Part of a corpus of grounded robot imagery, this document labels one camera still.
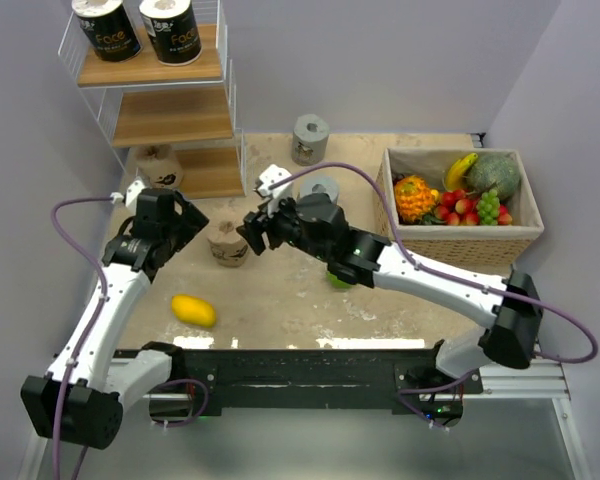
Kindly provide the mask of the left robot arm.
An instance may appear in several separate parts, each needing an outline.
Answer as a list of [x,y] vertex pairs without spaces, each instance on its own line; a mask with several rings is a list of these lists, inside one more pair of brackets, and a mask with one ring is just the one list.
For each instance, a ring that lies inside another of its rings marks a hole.
[[21,399],[36,433],[54,443],[103,450],[117,435],[124,413],[160,387],[180,390],[185,355],[172,344],[150,342],[123,369],[110,365],[136,304],[158,271],[208,224],[177,190],[133,184],[123,195],[131,217],[90,262],[97,282],[65,347],[43,376],[29,376]]

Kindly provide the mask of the black paper roll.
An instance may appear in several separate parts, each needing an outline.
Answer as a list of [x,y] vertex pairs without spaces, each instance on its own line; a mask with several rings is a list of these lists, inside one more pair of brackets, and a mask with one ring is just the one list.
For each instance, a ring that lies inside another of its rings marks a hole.
[[200,56],[202,44],[191,0],[143,0],[139,13],[160,63],[183,66]]
[[141,43],[122,0],[73,0],[71,7],[100,60],[124,62],[141,51]]

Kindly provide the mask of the brown paper roll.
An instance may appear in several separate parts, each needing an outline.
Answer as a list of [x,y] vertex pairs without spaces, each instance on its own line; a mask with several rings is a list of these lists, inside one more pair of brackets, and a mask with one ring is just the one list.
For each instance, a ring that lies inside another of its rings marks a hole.
[[219,265],[238,268],[245,263],[249,245],[237,232],[234,220],[220,220],[211,225],[207,240],[211,254]]
[[171,145],[133,147],[129,154],[155,188],[177,189],[180,186],[184,171]]

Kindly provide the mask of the grey paper roll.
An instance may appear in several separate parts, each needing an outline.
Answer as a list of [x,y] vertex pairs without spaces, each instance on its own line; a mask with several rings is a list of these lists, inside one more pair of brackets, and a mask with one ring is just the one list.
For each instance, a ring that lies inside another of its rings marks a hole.
[[330,176],[315,175],[304,180],[299,188],[297,199],[302,199],[311,194],[324,193],[329,196],[333,204],[338,203],[340,188],[338,183]]
[[315,114],[297,118],[291,145],[292,160],[301,166],[311,166],[324,159],[330,135],[329,125]]

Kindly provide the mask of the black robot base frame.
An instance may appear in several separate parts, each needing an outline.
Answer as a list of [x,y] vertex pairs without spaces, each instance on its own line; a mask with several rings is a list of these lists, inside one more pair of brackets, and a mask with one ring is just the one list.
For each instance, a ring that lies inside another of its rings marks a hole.
[[526,370],[486,365],[460,385],[434,368],[434,349],[184,350],[158,342],[169,355],[169,379],[199,386],[168,387],[207,416],[226,409],[388,410],[422,412],[451,427],[473,399],[568,398],[560,364],[535,360]]

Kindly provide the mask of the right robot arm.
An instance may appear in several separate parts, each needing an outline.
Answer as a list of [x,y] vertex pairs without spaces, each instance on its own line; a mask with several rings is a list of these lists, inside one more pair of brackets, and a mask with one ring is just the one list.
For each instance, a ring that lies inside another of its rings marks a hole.
[[414,295],[472,320],[474,329],[436,344],[425,369],[436,392],[449,392],[461,376],[489,363],[519,370],[531,363],[542,310],[516,298],[538,297],[527,274],[504,279],[440,262],[426,267],[420,257],[407,259],[398,243],[351,226],[324,194],[286,198],[275,210],[262,204],[237,231],[257,255],[287,244],[324,262],[345,283]]

